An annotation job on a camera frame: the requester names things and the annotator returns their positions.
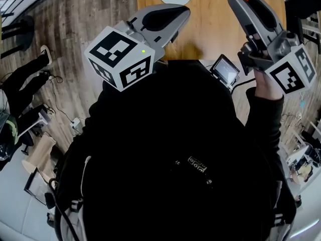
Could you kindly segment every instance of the black sleeve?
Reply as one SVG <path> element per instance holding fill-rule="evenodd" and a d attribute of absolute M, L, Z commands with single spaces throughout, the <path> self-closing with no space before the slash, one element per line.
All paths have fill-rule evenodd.
<path fill-rule="evenodd" d="M 250 114 L 246 123 L 249 133 L 267 155 L 276 155 L 280 141 L 284 97 L 277 101 L 255 96 L 255 87 L 246 91 Z"/>

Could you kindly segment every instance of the white cube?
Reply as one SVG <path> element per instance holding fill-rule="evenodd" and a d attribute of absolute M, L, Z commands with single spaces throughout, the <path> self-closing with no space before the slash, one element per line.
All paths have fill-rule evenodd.
<path fill-rule="evenodd" d="M 313 63 L 303 44 L 268 68 L 267 73 L 283 91 L 284 95 L 309 89 L 316 79 Z"/>
<path fill-rule="evenodd" d="M 96 74 L 119 91 L 152 73 L 154 55 L 154 49 L 112 27 L 106 27 L 85 50 Z"/>

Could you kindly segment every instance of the small screen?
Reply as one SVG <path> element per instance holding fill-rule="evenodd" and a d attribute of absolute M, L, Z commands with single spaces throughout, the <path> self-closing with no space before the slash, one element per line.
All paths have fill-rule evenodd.
<path fill-rule="evenodd" d="M 231 84 L 236 78 L 238 72 L 227 61 L 222 59 L 215 66 L 215 70 L 224 78 L 227 84 Z"/>

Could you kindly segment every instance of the person's hand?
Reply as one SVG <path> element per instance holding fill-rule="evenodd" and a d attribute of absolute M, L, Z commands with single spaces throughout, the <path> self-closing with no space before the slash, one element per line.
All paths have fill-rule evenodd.
<path fill-rule="evenodd" d="M 283 97 L 281 88 L 268 75 L 254 70 L 256 80 L 255 96 L 267 100 L 280 100 Z"/>

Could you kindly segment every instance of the wooden table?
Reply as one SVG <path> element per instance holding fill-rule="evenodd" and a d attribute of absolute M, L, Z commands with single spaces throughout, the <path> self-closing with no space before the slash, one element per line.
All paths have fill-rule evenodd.
<path fill-rule="evenodd" d="M 265 0 L 286 27 L 284 0 Z M 138 9 L 163 3 L 161 0 L 137 0 Z M 239 62 L 237 53 L 246 42 L 245 33 L 227 0 L 190 0 L 189 22 L 173 44 L 166 48 L 166 59 L 216 60 L 225 54 Z"/>

